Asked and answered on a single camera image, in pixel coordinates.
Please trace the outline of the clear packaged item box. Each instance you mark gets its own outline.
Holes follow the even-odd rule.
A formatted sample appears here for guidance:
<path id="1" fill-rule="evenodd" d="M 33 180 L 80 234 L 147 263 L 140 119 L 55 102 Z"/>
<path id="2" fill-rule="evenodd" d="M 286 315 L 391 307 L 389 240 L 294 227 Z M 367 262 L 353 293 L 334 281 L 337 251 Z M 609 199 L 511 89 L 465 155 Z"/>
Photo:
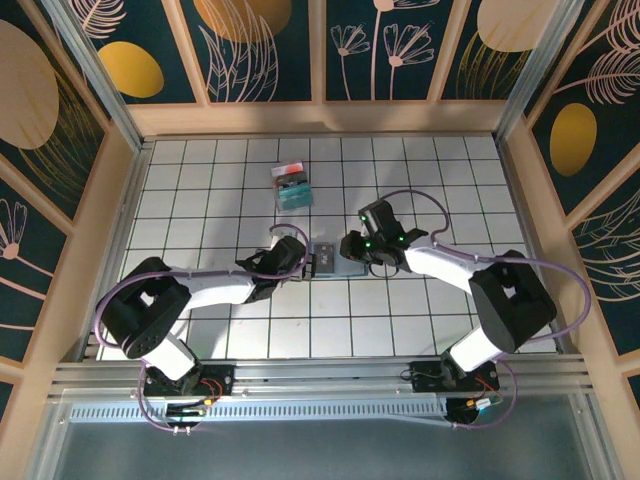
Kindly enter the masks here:
<path id="1" fill-rule="evenodd" d="M 279 212 L 300 210 L 313 204 L 309 176 L 302 162 L 274 164 L 270 173 Z"/>

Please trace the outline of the teal plastic card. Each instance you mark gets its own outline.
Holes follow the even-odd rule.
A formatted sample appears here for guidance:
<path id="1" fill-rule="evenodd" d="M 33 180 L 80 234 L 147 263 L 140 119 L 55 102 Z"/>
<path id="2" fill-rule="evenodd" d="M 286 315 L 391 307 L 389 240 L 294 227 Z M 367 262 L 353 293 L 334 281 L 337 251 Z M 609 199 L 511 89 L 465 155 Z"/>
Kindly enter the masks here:
<path id="1" fill-rule="evenodd" d="M 296 210 L 312 204 L 313 194 L 309 184 L 302 184 L 289 189 L 279 189 L 277 192 L 277 207 L 280 211 Z"/>

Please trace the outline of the aluminium frame rail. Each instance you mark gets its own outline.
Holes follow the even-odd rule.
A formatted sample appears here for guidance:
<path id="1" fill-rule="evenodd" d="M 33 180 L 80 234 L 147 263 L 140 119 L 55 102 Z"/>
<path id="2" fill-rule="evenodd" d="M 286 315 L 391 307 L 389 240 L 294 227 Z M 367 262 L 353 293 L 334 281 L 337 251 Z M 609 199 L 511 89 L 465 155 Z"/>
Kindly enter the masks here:
<path id="1" fill-rule="evenodd" d="M 402 372 L 413 357 L 342 359 L 204 360 L 232 365 L 233 399 L 307 400 L 391 398 L 412 393 Z M 86 361 L 57 366 L 47 399 L 65 394 L 103 393 L 130 398 L 141 365 L 135 361 Z M 522 395 L 590 394 L 595 391 L 579 354 L 515 354 L 496 366 L 500 392 Z"/>

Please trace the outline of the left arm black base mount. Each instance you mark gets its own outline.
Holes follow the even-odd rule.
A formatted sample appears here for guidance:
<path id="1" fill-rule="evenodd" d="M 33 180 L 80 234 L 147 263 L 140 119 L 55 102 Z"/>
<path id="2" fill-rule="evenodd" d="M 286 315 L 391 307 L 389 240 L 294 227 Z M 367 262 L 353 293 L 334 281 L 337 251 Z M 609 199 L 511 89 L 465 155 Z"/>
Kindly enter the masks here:
<path id="1" fill-rule="evenodd" d="M 169 379 L 156 367 L 147 369 L 144 394 L 148 397 L 229 396 L 234 383 L 235 366 L 196 364 L 178 380 Z"/>

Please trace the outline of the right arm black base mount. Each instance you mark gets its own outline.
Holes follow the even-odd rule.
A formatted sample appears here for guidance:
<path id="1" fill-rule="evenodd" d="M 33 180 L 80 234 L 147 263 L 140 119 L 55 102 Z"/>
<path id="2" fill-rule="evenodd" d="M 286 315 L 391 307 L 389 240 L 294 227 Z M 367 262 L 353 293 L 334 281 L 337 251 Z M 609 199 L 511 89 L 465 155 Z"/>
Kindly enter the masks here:
<path id="1" fill-rule="evenodd" d="M 464 372 L 450 360 L 414 361 L 400 373 L 400 378 L 411 384 L 414 393 L 500 389 L 496 366 L 492 362 L 485 362 L 471 372 Z"/>

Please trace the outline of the aluminium corner post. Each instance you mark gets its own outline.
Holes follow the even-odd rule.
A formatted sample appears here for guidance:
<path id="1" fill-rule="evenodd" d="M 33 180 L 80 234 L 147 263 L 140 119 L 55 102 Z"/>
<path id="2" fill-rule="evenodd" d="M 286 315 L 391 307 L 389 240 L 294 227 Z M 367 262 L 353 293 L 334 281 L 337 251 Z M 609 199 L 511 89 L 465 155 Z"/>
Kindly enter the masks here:
<path id="1" fill-rule="evenodd" d="M 506 142 L 514 127 L 521 119 L 525 107 L 536 88 L 542 82 L 568 33 L 578 19 L 585 0 L 558 0 L 547 21 L 537 46 L 530 53 L 514 88 L 512 89 L 502 117 L 493 137 L 498 146 Z"/>
<path id="2" fill-rule="evenodd" d="M 144 136 L 129 113 L 123 97 L 110 79 L 92 41 L 84 33 L 67 0 L 40 0 L 62 39 L 86 74 L 101 104 L 135 153 L 143 148 Z"/>

